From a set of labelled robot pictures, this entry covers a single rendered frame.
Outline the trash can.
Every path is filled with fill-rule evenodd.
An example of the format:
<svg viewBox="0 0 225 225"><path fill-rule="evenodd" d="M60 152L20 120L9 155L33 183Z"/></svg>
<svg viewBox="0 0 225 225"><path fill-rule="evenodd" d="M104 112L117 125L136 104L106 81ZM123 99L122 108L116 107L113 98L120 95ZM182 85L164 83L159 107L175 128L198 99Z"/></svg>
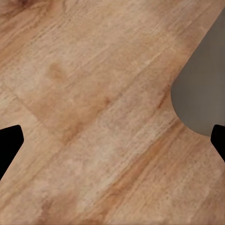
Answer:
<svg viewBox="0 0 225 225"><path fill-rule="evenodd" d="M173 81L171 101L196 133L211 137L214 125L225 126L225 7Z"/></svg>

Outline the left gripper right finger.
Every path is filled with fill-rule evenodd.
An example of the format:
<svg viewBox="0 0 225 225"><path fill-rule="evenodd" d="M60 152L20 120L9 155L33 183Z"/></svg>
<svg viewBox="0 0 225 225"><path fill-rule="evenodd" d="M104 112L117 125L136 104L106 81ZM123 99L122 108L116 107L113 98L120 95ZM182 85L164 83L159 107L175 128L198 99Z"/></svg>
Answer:
<svg viewBox="0 0 225 225"><path fill-rule="evenodd" d="M225 161L225 126L214 125L211 134L211 143Z"/></svg>

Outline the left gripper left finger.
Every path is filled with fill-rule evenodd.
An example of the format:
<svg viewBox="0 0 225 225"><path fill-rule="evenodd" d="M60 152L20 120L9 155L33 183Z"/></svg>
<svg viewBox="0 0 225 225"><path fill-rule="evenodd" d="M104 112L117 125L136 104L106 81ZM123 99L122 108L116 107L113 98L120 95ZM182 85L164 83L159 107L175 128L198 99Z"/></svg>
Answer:
<svg viewBox="0 0 225 225"><path fill-rule="evenodd" d="M0 130L0 180L24 142L20 125Z"/></svg>

